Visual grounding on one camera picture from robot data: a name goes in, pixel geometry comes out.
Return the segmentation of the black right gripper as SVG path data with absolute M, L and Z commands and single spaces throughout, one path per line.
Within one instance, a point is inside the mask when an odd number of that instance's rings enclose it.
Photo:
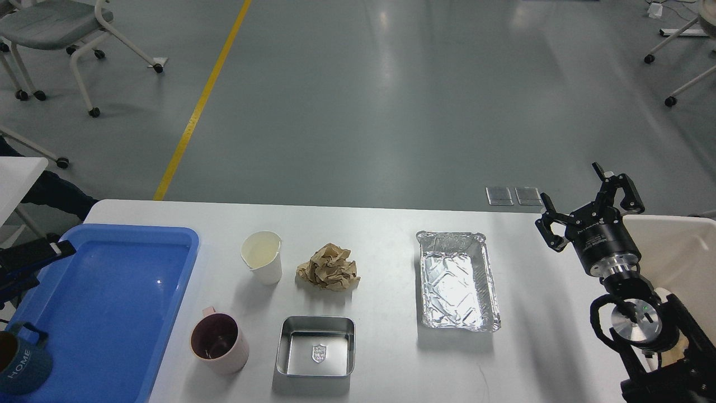
M 567 215 L 557 212 L 548 194 L 540 193 L 545 211 L 535 221 L 535 227 L 545 244 L 556 252 L 562 252 L 571 241 L 585 273 L 591 277 L 639 271 L 641 252 L 623 217 L 644 213 L 642 198 L 627 174 L 604 171 L 596 162 L 592 167 L 601 181 L 594 202 Z M 565 226 L 565 236 L 553 232 L 555 223 Z

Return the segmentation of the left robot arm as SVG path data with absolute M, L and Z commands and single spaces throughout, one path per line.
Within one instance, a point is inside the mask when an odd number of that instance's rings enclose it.
M 2 249 L 1 308 L 38 286 L 36 273 L 41 268 L 75 253 L 75 247 L 68 240 L 38 239 Z

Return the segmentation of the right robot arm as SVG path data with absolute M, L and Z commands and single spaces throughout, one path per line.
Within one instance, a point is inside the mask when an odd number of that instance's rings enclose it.
M 626 174 L 592 167 L 601 182 L 595 199 L 563 214 L 541 193 L 545 211 L 535 227 L 554 251 L 573 245 L 586 275 L 604 286 L 589 322 L 628 374 L 620 384 L 623 399 L 713 402 L 713 342 L 678 296 L 660 297 L 641 273 L 641 252 L 624 224 L 625 214 L 645 210 L 636 186 Z

